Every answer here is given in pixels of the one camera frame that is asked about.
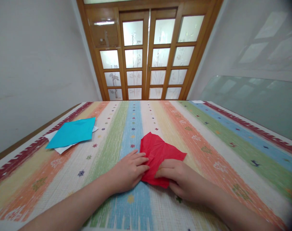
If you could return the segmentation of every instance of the white wall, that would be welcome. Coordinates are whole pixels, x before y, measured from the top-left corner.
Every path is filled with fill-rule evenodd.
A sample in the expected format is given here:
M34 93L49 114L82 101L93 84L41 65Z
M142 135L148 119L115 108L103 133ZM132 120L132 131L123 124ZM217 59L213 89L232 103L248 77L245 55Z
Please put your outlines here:
M0 152L98 100L72 2L0 0Z
M286 2L225 0L188 99L199 99L216 75L292 81L292 12Z

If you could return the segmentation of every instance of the blue stripe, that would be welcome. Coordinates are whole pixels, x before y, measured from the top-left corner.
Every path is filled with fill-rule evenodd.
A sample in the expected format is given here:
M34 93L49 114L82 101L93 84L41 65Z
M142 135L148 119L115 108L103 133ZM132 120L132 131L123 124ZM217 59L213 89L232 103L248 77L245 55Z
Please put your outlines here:
M140 148L140 140L143 138L143 134L140 102L130 101L122 138L120 159L132 150ZM109 217L108 228L114 228L114 222L116 221L116 228L121 229L124 218L124 229L137 230L139 218L140 230L147 230L147 222L149 222L150 230L153 230L150 191L145 183L139 182L133 190L113 197L110 208L112 208L112 211Z
M239 126L236 122L227 119L226 117L217 113L215 110L211 109L210 107L204 104L195 104L192 101L190 101L190 103L193 104L198 109L200 109L201 111L203 111L204 113L206 113L207 115L217 120L218 122L220 122L224 127L228 128L229 130L234 132L236 135L238 135L245 141L249 142L252 146L257 148L261 152L265 153L268 157L272 158L275 162L283 166L285 169L292 172L292 156L291 155L277 148L277 146L273 145L272 143L268 143L264 141L259 136Z

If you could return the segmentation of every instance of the finger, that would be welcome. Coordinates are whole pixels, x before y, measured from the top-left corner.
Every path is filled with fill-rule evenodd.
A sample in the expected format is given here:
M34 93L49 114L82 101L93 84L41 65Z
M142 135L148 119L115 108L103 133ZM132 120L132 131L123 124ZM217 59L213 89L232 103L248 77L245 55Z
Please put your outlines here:
M131 152L127 155L127 157L130 157L130 156L134 155L134 154L137 153L137 152L138 152L138 149L135 149L135 150L131 151Z
M133 188L140 182L140 180L142 179L143 174L139 175L138 178L134 181L133 183Z
M161 168L159 169L156 174L155 178L159 177L166 177L168 179L172 179L174 181L177 181L177 173L173 168Z
M145 171L147 171L149 169L150 169L150 167L148 165L137 166L137 174L141 175L141 174L143 174Z
M140 158L140 157L142 157L144 155L146 155L146 153L144 153L144 152L137 153L137 154L134 154L134 155L130 156L130 159L134 160L134 159Z
M134 163L136 164L136 166L140 166L142 163L147 162L148 160L149 158L147 157L139 157L134 160Z
M176 167L179 162L181 162L180 160L175 160L175 159L165 159L161 165L159 166L160 168L174 168Z
M169 182L169 187L170 189L176 194L176 195L181 195L182 194L182 188L180 188L179 185L177 185L174 182Z

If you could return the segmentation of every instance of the white paper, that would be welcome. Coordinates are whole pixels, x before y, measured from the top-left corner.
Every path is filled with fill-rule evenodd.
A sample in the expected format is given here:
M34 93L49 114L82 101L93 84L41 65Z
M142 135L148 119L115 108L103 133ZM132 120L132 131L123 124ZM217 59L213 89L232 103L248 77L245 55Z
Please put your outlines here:
M93 129L92 129L92 132L95 132L96 130L98 130L99 128L94 126ZM44 135L49 141L52 140L52 138L56 135L56 133L58 132L57 131L54 131L52 133L49 133L49 134L46 134ZM61 147L61 148L55 148L55 151L58 152L59 154L62 154L65 150L67 150L68 148L70 148L71 146L75 145L75 144L71 144L69 146L65 146L65 147Z
M204 101L201 100L192 100L193 103L205 103Z

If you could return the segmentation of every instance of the blue origami paper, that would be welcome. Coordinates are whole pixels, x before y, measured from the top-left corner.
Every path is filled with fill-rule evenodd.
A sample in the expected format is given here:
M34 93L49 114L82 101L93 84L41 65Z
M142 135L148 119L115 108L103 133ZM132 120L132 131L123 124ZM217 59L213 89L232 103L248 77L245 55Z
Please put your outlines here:
M60 148L81 141L91 140L94 123L95 118L64 123L46 148Z

